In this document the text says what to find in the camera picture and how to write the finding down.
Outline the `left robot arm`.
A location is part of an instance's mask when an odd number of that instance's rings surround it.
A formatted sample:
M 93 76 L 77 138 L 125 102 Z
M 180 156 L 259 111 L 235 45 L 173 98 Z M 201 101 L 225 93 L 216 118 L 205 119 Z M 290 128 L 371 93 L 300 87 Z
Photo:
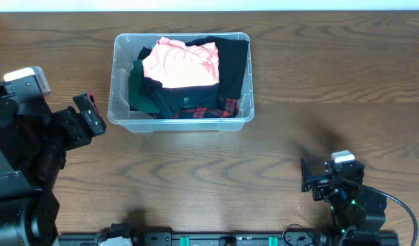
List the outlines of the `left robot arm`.
M 52 112 L 35 75 L 0 83 L 0 245 L 52 245 L 59 202 L 52 189 L 66 153 L 91 143 L 106 125 L 93 96 Z

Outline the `clear plastic storage bin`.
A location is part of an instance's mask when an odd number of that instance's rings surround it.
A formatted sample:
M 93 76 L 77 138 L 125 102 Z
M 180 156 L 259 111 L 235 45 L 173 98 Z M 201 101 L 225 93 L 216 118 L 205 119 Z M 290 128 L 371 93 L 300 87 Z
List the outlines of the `clear plastic storage bin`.
M 112 124 L 120 125 L 132 133 L 155 131 L 239 131 L 254 117 L 254 92 L 252 54 L 247 52 L 243 75 L 239 113 L 235 118 L 209 119 L 154 119 L 147 113 L 132 111 L 129 105 L 128 77 L 133 61 L 144 48 L 151 48 L 161 37 L 183 42 L 214 36 L 229 40 L 250 41 L 243 32 L 224 33 L 121 33 L 114 40 L 111 85 L 107 117 Z

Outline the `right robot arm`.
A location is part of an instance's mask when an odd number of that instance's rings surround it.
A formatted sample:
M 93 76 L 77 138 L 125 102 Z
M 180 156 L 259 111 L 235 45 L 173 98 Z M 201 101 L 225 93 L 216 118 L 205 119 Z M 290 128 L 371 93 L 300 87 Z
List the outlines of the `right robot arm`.
M 315 201 L 331 207 L 332 228 L 322 245 L 380 245 L 379 231 L 385 223 L 386 198 L 362 186 L 364 164 L 351 154 L 301 159 L 301 190 L 312 192 Z

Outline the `red plaid flannel shirt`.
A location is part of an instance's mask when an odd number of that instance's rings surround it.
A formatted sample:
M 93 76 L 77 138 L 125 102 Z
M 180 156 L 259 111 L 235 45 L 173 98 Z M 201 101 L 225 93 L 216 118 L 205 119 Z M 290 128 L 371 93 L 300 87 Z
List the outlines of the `red plaid flannel shirt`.
M 235 118 L 239 113 L 239 99 L 220 98 L 215 108 L 198 107 L 179 111 L 174 119 Z

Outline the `green garment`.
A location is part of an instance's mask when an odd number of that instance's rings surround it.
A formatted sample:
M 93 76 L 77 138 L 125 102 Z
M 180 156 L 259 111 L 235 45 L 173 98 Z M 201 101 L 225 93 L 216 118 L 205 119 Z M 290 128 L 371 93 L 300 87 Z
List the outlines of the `green garment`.
M 147 96 L 144 85 L 144 68 L 141 59 L 133 62 L 133 68 L 128 78 L 128 98 L 131 111 L 142 113 L 159 113 L 159 108 L 155 102 Z

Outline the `black garment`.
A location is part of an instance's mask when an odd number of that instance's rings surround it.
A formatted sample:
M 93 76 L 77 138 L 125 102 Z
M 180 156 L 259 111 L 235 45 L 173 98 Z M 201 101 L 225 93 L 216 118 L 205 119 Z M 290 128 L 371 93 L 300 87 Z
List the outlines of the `black garment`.
M 239 100 L 247 65 L 249 41 L 230 40 L 209 36 L 187 42 L 187 46 L 201 46 L 214 42 L 219 56 L 219 96 Z

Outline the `dark navy garment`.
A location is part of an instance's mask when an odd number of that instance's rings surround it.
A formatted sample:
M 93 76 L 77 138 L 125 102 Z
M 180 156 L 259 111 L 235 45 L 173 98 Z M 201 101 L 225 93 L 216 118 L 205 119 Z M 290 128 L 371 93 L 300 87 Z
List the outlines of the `dark navy garment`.
M 215 108 L 219 98 L 219 84 L 209 86 L 164 88 L 159 81 L 144 78 L 141 93 L 149 97 L 157 109 L 157 118 L 173 118 L 182 109 Z

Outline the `pink garment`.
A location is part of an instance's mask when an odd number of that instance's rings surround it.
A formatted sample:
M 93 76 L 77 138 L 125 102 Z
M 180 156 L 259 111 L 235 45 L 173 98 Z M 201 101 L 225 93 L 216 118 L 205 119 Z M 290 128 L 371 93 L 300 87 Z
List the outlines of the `pink garment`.
M 144 76 L 163 88 L 204 87 L 219 83 L 219 50 L 214 42 L 186 45 L 162 37 L 142 60 Z

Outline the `black cloth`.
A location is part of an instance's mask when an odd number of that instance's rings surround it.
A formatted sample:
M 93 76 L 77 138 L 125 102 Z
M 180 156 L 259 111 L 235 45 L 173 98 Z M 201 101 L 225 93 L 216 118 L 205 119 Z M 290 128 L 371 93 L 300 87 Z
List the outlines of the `black cloth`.
M 149 56 L 149 54 L 151 54 L 152 50 L 149 48 L 144 47 L 140 52 L 139 55 L 137 57 L 138 60 L 144 60 L 145 58 L 147 58 L 147 56 Z

